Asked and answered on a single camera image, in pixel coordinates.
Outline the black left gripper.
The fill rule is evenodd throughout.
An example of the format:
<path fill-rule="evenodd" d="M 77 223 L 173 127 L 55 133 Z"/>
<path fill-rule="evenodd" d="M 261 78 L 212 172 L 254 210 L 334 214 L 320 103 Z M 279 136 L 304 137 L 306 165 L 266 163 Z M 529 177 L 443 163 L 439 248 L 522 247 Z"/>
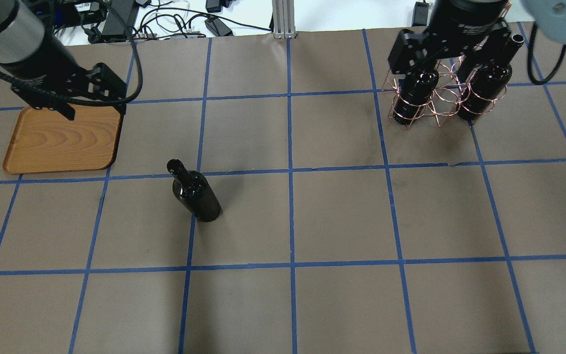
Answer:
<path fill-rule="evenodd" d="M 49 108 L 68 121 L 76 119 L 71 104 L 114 107 L 126 97 L 125 82 L 108 65 L 79 65 L 53 34 L 4 41 L 0 67 L 15 79 L 12 91 L 30 106 Z"/>

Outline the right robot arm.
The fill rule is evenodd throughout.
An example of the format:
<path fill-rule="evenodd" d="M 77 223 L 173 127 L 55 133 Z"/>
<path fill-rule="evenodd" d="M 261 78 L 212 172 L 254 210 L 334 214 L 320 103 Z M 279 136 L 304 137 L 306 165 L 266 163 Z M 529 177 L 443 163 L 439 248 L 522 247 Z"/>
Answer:
<path fill-rule="evenodd" d="M 422 33 L 400 30 L 387 58 L 395 75 L 407 75 L 432 68 L 439 60 L 463 56 L 465 69 L 460 81 L 479 66 L 506 66 L 512 58 L 506 45 L 511 31 L 503 12 L 507 0 L 438 0 L 431 20 Z M 527 60 L 533 58 L 539 32 L 562 48 L 552 72 L 537 79 L 531 63 L 527 65 L 530 81 L 544 85 L 559 71 L 566 56 L 566 0 L 524 0 L 522 5 L 533 17 Z"/>

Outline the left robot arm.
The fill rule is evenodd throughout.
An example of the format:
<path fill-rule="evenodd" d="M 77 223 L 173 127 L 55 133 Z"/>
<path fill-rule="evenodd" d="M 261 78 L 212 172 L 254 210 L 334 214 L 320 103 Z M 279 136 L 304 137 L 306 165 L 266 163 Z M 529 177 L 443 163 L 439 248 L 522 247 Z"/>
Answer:
<path fill-rule="evenodd" d="M 76 106 L 126 112 L 127 87 L 105 63 L 87 69 L 20 0 L 0 0 L 0 79 L 30 108 L 76 118 Z"/>

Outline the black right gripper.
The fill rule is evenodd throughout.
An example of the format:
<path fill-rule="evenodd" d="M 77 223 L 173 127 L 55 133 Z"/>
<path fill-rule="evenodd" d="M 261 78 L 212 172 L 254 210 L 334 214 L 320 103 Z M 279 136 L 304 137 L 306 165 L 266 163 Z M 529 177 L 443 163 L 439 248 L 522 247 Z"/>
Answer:
<path fill-rule="evenodd" d="M 470 47 L 456 71 L 458 82 L 466 82 L 476 67 L 501 53 L 510 37 L 506 21 L 498 20 L 506 4 L 507 0 L 436 0 L 426 29 L 401 29 L 397 34 L 387 58 L 392 74 L 404 75 L 431 61 L 456 57 Z M 481 47 L 473 47 L 489 31 Z"/>

